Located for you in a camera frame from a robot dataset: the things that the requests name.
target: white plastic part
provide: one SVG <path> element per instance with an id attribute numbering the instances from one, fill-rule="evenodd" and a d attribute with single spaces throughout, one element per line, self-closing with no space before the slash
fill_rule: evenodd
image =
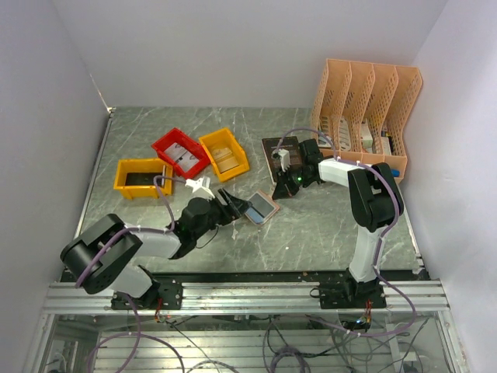
<path id="1" fill-rule="evenodd" d="M 335 159 L 325 159 L 324 161 L 319 162 L 318 168 L 321 180 L 331 181 L 344 187 L 349 187 L 347 173 L 348 171 L 358 169 L 359 167 L 341 163 Z"/>
<path id="2" fill-rule="evenodd" d="M 280 156 L 281 169 L 287 171 L 290 167 L 290 152 L 286 149 L 280 149 L 278 155 Z"/>
<path id="3" fill-rule="evenodd" d="M 376 278 L 376 274 L 373 269 L 374 252 L 376 251 L 376 245 L 378 244 L 380 234 L 386 228 L 387 227 L 381 227 L 375 232 L 370 232 L 364 227 L 359 227 L 359 231 L 357 233 L 356 251 L 354 252 L 354 257 L 352 258 L 352 262 L 349 267 L 350 274 L 352 274 L 357 282 L 368 282 Z M 381 240 L 380 259 L 383 254 L 384 244 L 385 241 L 383 237 Z"/>
<path id="4" fill-rule="evenodd" d="M 205 198 L 212 200 L 215 198 L 214 193 L 209 189 L 210 179 L 201 177 L 198 180 L 187 179 L 186 186 L 193 189 L 192 194 L 194 197 Z"/>
<path id="5" fill-rule="evenodd" d="M 139 298 L 150 286 L 152 286 L 152 281 L 144 270 L 132 264 L 127 264 L 108 288 L 127 293 L 133 298 Z"/>
<path id="6" fill-rule="evenodd" d="M 159 258 L 171 258 L 181 246 L 179 238 L 174 233 L 157 234 L 148 232 L 134 233 L 143 244 L 138 249 L 134 257 L 156 256 Z"/>

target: white backdrop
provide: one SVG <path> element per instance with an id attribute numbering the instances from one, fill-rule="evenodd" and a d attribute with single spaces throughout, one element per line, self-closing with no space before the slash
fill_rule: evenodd
<path id="1" fill-rule="evenodd" d="M 20 372 L 109 114 L 50 0 L 0 2 L 0 361 Z"/>
<path id="2" fill-rule="evenodd" d="M 405 132 L 406 205 L 474 373 L 497 361 L 496 18 L 494 0 L 449 0 L 414 62 L 424 86 Z"/>
<path id="3" fill-rule="evenodd" d="M 447 0 L 54 0 L 108 106 L 311 106 L 325 58 L 411 64 Z"/>

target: red wire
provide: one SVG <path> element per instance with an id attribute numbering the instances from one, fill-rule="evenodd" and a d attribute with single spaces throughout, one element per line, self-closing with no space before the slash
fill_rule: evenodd
<path id="1" fill-rule="evenodd" d="M 156 308 L 156 310 L 155 310 L 155 315 L 154 315 L 154 320 L 155 320 L 156 322 L 161 322 L 161 320 L 159 320 L 159 318 L 158 318 L 158 314 L 159 314 L 159 312 L 161 311 L 161 309 L 162 309 L 162 298 L 159 298 L 159 299 L 157 300 L 157 308 Z"/>

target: gray marble surface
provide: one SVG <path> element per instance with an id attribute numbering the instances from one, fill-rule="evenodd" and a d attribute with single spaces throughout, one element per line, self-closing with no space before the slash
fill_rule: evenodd
<path id="1" fill-rule="evenodd" d="M 130 224 L 163 227 L 169 215 L 160 200 L 127 200 L 113 190 L 119 159 L 155 158 L 151 144 L 173 127 L 191 138 L 229 127 L 244 148 L 250 171 L 219 183 L 208 166 L 201 174 L 211 177 L 211 189 L 222 185 L 237 197 L 249 198 L 257 189 L 272 193 L 261 139 L 280 136 L 292 127 L 308 127 L 309 109 L 121 107 L 115 110 L 97 177 L 89 199 L 83 229 L 110 212 Z M 299 140 L 308 137 L 297 132 Z M 191 189 L 176 183 L 168 199 L 179 217 Z M 180 260 L 140 258 L 151 271 L 239 272 L 264 270 L 338 270 L 348 267 L 355 248 L 357 226 L 350 210 L 349 192 L 331 183 L 313 184 L 281 206 L 273 218 L 258 228 L 247 218 L 219 229 L 203 249 Z M 210 234 L 198 242 L 202 246 Z M 385 269 L 415 269 L 415 250 L 404 216 L 385 244 Z"/>

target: yellow bin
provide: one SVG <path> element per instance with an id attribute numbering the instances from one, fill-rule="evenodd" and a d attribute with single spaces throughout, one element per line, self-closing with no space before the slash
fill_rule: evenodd
<path id="1" fill-rule="evenodd" d="M 228 128 L 199 138 L 219 181 L 224 182 L 250 170 L 243 148 Z"/>
<path id="2" fill-rule="evenodd" d="M 158 198 L 158 191 L 155 189 L 155 186 L 153 184 L 149 185 L 150 180 L 148 180 L 146 185 L 133 185 L 133 180 L 130 178 L 131 176 L 141 175 L 141 177 L 148 177 L 150 179 L 153 177 L 152 174 L 165 174 L 172 177 L 172 167 L 159 158 L 120 159 L 117 164 L 114 189 L 119 190 L 123 194 L 123 197 L 128 200 L 136 197 Z M 163 194 L 172 194 L 172 181 L 166 180 L 161 187 L 161 191 Z"/>

